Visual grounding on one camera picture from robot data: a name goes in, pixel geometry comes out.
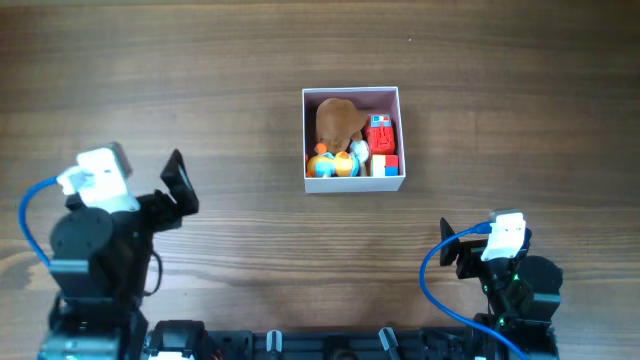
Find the open box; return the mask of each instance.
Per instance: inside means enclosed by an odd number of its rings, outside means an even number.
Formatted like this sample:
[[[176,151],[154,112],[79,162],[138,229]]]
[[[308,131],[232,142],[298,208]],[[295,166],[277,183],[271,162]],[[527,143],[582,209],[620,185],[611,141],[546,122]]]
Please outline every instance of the open box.
[[[316,111],[329,98],[351,100],[360,109],[375,113],[391,114],[398,155],[398,176],[372,177],[330,177],[313,178],[306,176],[305,154],[315,155]],[[302,90],[302,176],[304,189],[308,193],[397,191],[406,177],[404,165],[404,143],[402,140],[402,119],[400,97],[395,86],[358,88],[317,88]]]

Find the red toy car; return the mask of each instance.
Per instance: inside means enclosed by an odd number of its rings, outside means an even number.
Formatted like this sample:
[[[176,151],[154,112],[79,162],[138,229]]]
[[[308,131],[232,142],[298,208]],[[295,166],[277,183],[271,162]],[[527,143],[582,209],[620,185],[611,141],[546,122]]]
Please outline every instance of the red toy car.
[[[365,126],[367,143],[371,155],[394,155],[396,141],[389,114],[369,114]]]

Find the box of toys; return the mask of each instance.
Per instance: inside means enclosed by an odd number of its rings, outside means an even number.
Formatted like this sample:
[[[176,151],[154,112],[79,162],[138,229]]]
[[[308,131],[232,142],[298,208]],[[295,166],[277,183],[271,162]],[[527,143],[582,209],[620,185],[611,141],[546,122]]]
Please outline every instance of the box of toys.
[[[406,177],[398,88],[302,90],[308,193],[397,191]]]

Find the wooden table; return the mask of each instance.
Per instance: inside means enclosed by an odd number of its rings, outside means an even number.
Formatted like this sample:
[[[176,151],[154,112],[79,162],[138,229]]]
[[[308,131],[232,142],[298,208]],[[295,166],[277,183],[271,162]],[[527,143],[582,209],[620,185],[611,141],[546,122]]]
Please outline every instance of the wooden table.
[[[34,357],[56,291],[20,233],[20,197],[112,140],[136,194],[163,188],[179,148],[201,201],[155,238],[166,272],[142,307],[152,324],[453,325],[417,281],[440,217],[462,229],[517,207],[531,253],[564,269],[563,359],[637,358],[640,22],[626,3],[1,10],[0,358]],[[305,195],[301,89],[372,85],[400,88],[400,192]],[[49,253],[63,201],[55,189],[30,208]],[[443,302],[485,312],[477,280],[430,269]]]

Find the brown plush toy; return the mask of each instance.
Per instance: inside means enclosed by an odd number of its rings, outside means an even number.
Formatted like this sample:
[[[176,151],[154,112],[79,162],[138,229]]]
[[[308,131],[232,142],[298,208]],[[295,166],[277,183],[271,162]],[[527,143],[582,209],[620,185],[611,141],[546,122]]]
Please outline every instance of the brown plush toy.
[[[350,140],[362,140],[367,113],[356,109],[349,100],[330,98],[322,102],[316,113],[316,142],[327,146],[335,155],[347,150]]]

